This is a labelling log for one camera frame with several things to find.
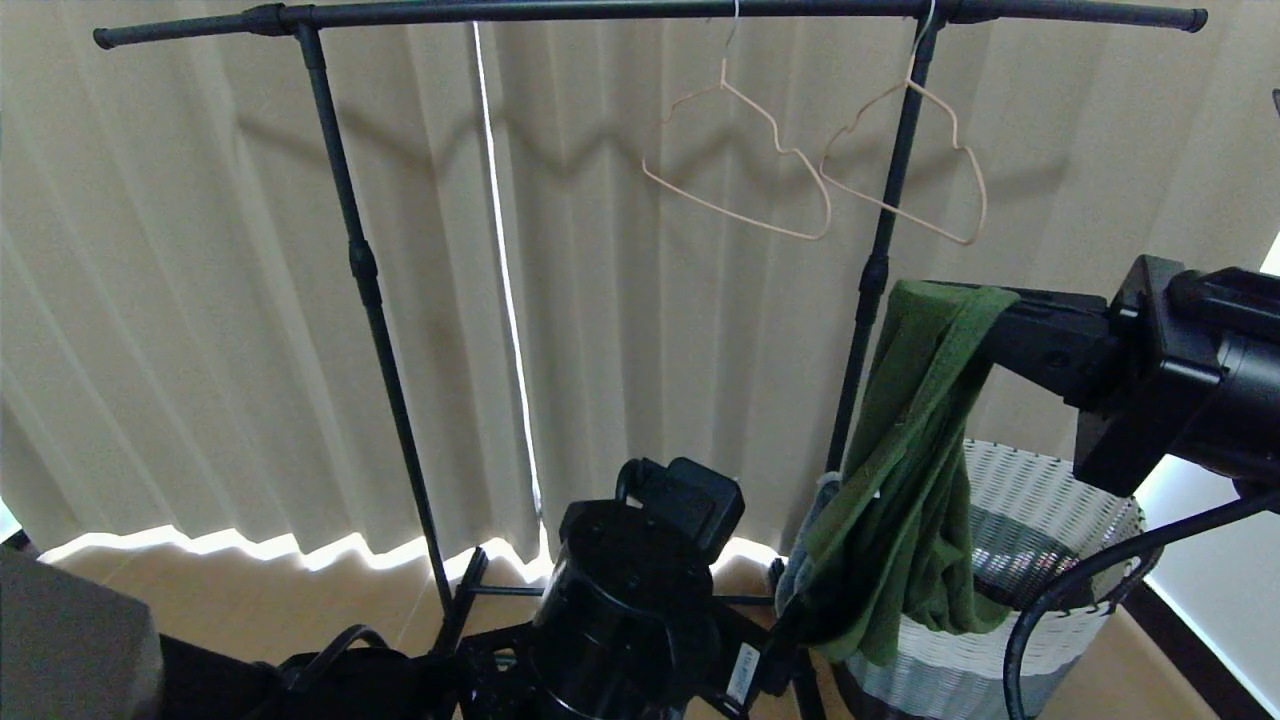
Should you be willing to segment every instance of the sticker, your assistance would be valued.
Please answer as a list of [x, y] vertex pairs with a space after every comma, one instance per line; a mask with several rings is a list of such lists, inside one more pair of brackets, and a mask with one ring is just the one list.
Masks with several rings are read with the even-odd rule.
[[755, 666], [760, 662], [760, 651], [742, 643], [737, 650], [737, 662], [733, 664], [733, 674], [728, 676], [728, 688], [724, 694], [746, 705], [746, 693], [751, 691], [751, 678], [755, 676]]

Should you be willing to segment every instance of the wire hanger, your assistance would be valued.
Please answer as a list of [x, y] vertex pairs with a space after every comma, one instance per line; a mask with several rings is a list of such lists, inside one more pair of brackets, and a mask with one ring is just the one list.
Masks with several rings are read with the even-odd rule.
[[644, 170], [644, 174], [649, 176], [649, 179], [657, 182], [658, 184], [666, 187], [667, 190], [669, 190], [672, 192], [676, 192], [678, 195], [682, 195], [682, 196], [687, 197], [689, 200], [692, 200], [694, 202], [698, 202], [703, 208], [708, 208], [708, 209], [716, 210], [717, 213], [721, 213], [723, 215], [728, 215], [730, 218], [733, 218], [735, 220], [741, 220], [744, 223], [755, 225], [758, 228], [764, 228], [767, 231], [772, 231], [772, 232], [776, 232], [776, 233], [786, 234], [786, 236], [790, 236], [790, 237], [797, 237], [800, 240], [822, 240], [822, 237], [827, 234], [827, 231], [831, 229], [831, 195], [827, 192], [826, 183], [822, 182], [822, 177], [818, 174], [818, 170], [814, 169], [813, 163], [809, 161], [809, 158], [806, 158], [804, 152], [796, 150], [795, 147], [782, 147], [781, 133], [778, 131], [778, 122], [773, 118], [773, 115], [771, 115], [764, 108], [762, 108], [759, 104], [756, 104], [754, 100], [751, 100], [746, 95], [742, 95], [741, 91], [739, 91], [736, 87], [733, 87], [732, 85], [728, 83], [728, 47], [730, 47], [730, 44], [733, 42], [733, 33], [737, 32], [737, 23], [741, 19], [740, 3], [741, 3], [741, 0], [733, 0], [733, 26], [728, 31], [728, 37], [724, 38], [724, 55], [721, 58], [721, 77], [719, 77], [719, 82], [716, 83], [716, 85], [712, 85], [709, 87], [704, 87], [703, 90], [699, 90], [696, 92], [690, 92], [689, 95], [685, 95], [685, 96], [680, 97], [678, 100], [676, 100], [675, 102], [672, 102], [671, 108], [667, 110], [667, 114], [662, 118], [662, 120], [658, 122], [657, 127], [660, 128], [662, 126], [669, 123], [671, 118], [676, 113], [676, 108], [680, 108], [685, 102], [689, 102], [689, 101], [691, 101], [694, 99], [701, 97], [703, 95], [709, 95], [709, 94], [713, 94], [713, 92], [723, 91], [723, 92], [728, 92], [733, 97], [737, 97], [739, 100], [741, 100], [742, 102], [745, 102], [749, 108], [751, 108], [753, 110], [755, 110], [756, 113], [759, 113], [760, 115], [763, 115], [765, 120], [769, 122], [769, 128], [773, 131], [773, 149], [774, 149], [774, 151], [777, 151], [778, 155], [795, 155], [796, 158], [800, 158], [800, 161], [804, 163], [805, 169], [809, 170], [809, 174], [813, 177], [814, 184], [818, 187], [818, 191], [822, 193], [822, 204], [823, 204], [823, 208], [826, 209], [824, 210], [826, 211], [826, 217], [824, 217], [823, 223], [822, 223], [822, 229], [818, 231], [814, 234], [804, 233], [804, 232], [800, 232], [800, 231], [794, 231], [794, 229], [788, 229], [788, 228], [782, 228], [782, 227], [778, 227], [778, 225], [773, 225], [773, 224], [765, 223], [763, 220], [756, 220], [755, 218], [748, 218], [746, 215], [735, 213], [733, 210], [730, 210], [727, 208], [721, 208], [719, 205], [716, 205], [713, 202], [703, 200], [701, 197], [698, 197], [696, 195], [694, 195], [694, 193], [691, 193], [691, 192], [689, 192], [686, 190], [678, 188], [675, 184], [667, 182], [666, 179], [658, 177], [657, 173], [654, 173], [653, 170], [649, 169], [649, 161], [644, 156], [640, 158], [640, 169]]
[[[920, 28], [919, 33], [916, 33], [915, 42], [911, 45], [911, 61], [908, 63], [906, 65], [906, 79], [899, 82], [893, 87], [890, 87], [884, 92], [877, 95], [870, 102], [859, 108], [858, 113], [854, 115], [854, 122], [840, 128], [838, 131], [836, 131], [836, 135], [831, 136], [831, 140], [827, 141], [827, 147], [823, 149], [822, 151], [822, 161], [818, 163], [818, 173], [822, 176], [823, 179], [826, 179], [831, 184], [838, 187], [840, 190], [844, 190], [845, 192], [855, 197], [860, 197], [863, 200], [867, 200], [868, 202], [879, 205], [882, 209], [888, 210], [890, 213], [893, 213], [900, 218], [911, 220], [913, 223], [920, 227], [928, 228], [929, 231], [933, 231], [952, 242], [968, 246], [972, 245], [973, 241], [978, 238], [978, 233], [982, 232], [982, 227], [987, 223], [987, 182], [982, 177], [982, 168], [978, 165], [978, 156], [974, 154], [973, 149], [969, 147], [968, 145], [960, 145], [960, 119], [956, 117], [956, 111], [952, 110], [951, 105], [947, 105], [941, 97], [929, 92], [928, 90], [924, 88], [924, 86], [911, 79], [911, 70], [915, 69], [916, 53], [920, 49], [920, 40], [924, 38], [924, 33], [928, 32], [928, 28], [932, 27], [933, 24], [933, 13], [937, 9], [937, 5], [938, 5], [937, 0], [932, 0], [929, 3], [929, 14], [925, 17], [924, 27]], [[969, 165], [973, 168], [973, 177], [978, 181], [978, 195], [982, 197], [982, 206], [978, 211], [978, 224], [977, 227], [974, 227], [973, 233], [970, 233], [969, 237], [966, 238], [963, 238], [950, 231], [945, 231], [928, 220], [924, 220], [922, 218], [918, 218], [908, 213], [906, 210], [895, 208], [878, 197], [873, 197], [864, 192], [859, 192], [849, 187], [847, 184], [841, 183], [829, 174], [827, 174], [827, 159], [831, 158], [831, 146], [835, 145], [841, 136], [852, 135], [854, 129], [858, 128], [858, 123], [863, 119], [863, 115], [867, 113], [867, 110], [872, 108], [872, 105], [876, 105], [881, 100], [888, 97], [890, 95], [893, 95], [900, 90], [908, 90], [908, 88], [919, 92], [922, 97], [924, 97], [929, 102], [933, 102], [938, 108], [946, 110], [947, 115], [951, 118], [951, 149], [963, 151], [965, 154], [965, 156], [969, 159]]]

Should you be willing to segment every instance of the green towel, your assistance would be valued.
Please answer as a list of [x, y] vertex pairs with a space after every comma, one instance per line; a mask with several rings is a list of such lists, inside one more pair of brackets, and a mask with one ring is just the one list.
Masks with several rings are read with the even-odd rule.
[[844, 487], [804, 536], [817, 578], [804, 635], [829, 660], [891, 662], [904, 614], [983, 633], [1009, 612], [974, 591], [964, 429], [991, 372], [974, 355], [1016, 300], [993, 287], [893, 287]]

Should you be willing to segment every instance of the beige curtain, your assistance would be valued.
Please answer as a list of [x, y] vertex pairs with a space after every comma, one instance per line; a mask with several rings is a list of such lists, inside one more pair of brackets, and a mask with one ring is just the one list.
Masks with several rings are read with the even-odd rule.
[[[38, 547], [421, 534], [297, 45], [90, 37], [251, 4], [4, 8], [0, 492]], [[443, 550], [536, 553], [472, 31], [325, 44]]]
[[[717, 79], [731, 20], [485, 26], [517, 322], [545, 516], [609, 492], [625, 457], [687, 455], [737, 475], [739, 530], [782, 547], [826, 456], [877, 209], [836, 191], [819, 242], [771, 234], [659, 191], [641, 155], [710, 201], [820, 225], [799, 163]], [[1062, 22], [948, 27], [929, 86], [961, 118], [991, 193], [961, 249], [899, 223], [893, 278], [1110, 296], [1134, 256], [1257, 268], [1280, 228], [1280, 6], [1215, 3], [1198, 35]], [[817, 163], [854, 111], [905, 74], [914, 23], [744, 19], [730, 81]], [[835, 147], [882, 190], [900, 100]], [[950, 123], [929, 106], [905, 205], [964, 234], [977, 214]], [[974, 437], [1070, 455], [1074, 414], [998, 373]]]

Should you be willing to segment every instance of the woven basket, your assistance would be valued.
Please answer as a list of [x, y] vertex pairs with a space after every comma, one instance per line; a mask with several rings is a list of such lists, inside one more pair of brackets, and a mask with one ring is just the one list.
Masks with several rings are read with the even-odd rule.
[[[965, 441], [972, 484], [973, 568], [979, 591], [1027, 607], [1037, 589], [1080, 559], [1134, 537], [1144, 519], [1132, 498], [1078, 482], [1071, 464], [1002, 445]], [[1023, 662], [1027, 715], [1036, 716], [1157, 555], [1117, 565], [1047, 614]], [[861, 655], [837, 673], [841, 696], [858, 720], [1005, 719], [1001, 680], [1005, 643], [1018, 612], [984, 634], [936, 633], [902, 618], [895, 662]]]

